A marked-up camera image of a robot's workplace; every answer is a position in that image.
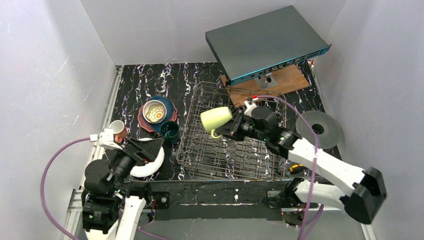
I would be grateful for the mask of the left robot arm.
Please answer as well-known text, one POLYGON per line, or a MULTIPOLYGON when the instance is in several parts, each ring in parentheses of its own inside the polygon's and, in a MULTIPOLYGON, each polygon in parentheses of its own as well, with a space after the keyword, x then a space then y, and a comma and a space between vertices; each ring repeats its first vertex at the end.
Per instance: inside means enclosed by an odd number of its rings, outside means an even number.
POLYGON ((117 144, 112 138, 99 137, 102 148, 116 152, 111 163, 92 161, 85 168, 82 201, 82 227, 89 240, 132 240, 142 210, 151 200, 148 183, 142 187, 125 185, 135 167, 152 175, 163 162, 163 138, 138 140, 127 138, 117 144))

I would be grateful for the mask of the light green mug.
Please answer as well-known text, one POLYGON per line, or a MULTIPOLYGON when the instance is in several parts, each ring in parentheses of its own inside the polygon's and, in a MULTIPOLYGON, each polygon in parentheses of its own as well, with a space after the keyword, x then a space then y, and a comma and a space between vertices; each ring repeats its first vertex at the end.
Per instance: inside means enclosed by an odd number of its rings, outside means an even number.
POLYGON ((215 130, 222 127, 233 118, 232 112, 228 106, 216 107, 204 111, 199 116, 203 128, 214 139, 221 137, 221 135, 215 134, 215 130))

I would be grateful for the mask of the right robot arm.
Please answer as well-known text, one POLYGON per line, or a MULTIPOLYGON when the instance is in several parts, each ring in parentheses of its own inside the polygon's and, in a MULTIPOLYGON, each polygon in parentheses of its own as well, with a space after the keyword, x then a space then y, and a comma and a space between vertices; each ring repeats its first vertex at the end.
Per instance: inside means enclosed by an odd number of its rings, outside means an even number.
POLYGON ((274 112, 265 106, 254 106, 248 111, 232 114, 229 107, 217 108, 213 113, 210 134, 236 141, 246 137, 263 141, 266 148, 286 160, 314 170, 329 184, 295 179, 285 189, 285 199, 330 206, 344 210, 352 219, 369 225, 387 199, 383 174, 371 167, 368 170, 351 165, 316 148, 306 138, 280 127, 274 112))

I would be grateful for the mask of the patterned white bowl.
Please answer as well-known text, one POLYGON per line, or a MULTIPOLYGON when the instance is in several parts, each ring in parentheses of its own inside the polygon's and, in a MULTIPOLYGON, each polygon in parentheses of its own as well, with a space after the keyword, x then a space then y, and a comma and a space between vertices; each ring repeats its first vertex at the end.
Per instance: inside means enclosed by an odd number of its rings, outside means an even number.
POLYGON ((150 100, 144 105, 143 116, 151 124, 160 123, 166 114, 165 105, 158 100, 150 100))

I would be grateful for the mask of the pink mug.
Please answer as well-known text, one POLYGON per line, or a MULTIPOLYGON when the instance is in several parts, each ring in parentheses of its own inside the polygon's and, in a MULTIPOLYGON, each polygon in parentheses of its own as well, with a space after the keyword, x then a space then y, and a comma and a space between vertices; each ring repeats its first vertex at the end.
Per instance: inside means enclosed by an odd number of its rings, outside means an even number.
POLYGON ((109 128, 112 129, 114 142, 118 145, 121 145, 129 136, 126 125, 121 120, 111 122, 109 128))

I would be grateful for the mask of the dark green mug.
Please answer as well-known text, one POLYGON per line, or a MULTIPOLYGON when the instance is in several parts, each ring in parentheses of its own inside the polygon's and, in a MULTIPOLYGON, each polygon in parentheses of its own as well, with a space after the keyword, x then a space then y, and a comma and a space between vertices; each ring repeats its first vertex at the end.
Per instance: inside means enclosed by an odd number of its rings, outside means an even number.
POLYGON ((180 142, 180 128, 177 122, 167 121, 160 126, 160 135, 170 144, 180 142))

